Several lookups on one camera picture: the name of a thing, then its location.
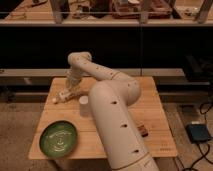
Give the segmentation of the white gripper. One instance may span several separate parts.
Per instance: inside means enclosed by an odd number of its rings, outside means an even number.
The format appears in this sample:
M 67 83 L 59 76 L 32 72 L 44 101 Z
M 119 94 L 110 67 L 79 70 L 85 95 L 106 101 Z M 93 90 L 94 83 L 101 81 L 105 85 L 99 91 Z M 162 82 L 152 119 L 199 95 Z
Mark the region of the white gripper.
M 66 75 L 66 88 L 72 89 L 81 82 L 81 71 L 69 69 Z

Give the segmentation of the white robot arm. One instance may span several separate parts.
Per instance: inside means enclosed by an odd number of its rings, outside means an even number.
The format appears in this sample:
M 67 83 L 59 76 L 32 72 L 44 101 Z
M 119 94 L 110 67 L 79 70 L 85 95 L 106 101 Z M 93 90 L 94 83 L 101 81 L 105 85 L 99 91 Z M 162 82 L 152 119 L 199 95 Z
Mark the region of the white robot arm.
M 89 52 L 68 56 L 68 85 L 74 88 L 87 73 L 97 80 L 88 98 L 97 132 L 113 171 L 159 171 L 128 107 L 141 96 L 133 77 L 92 62 Z

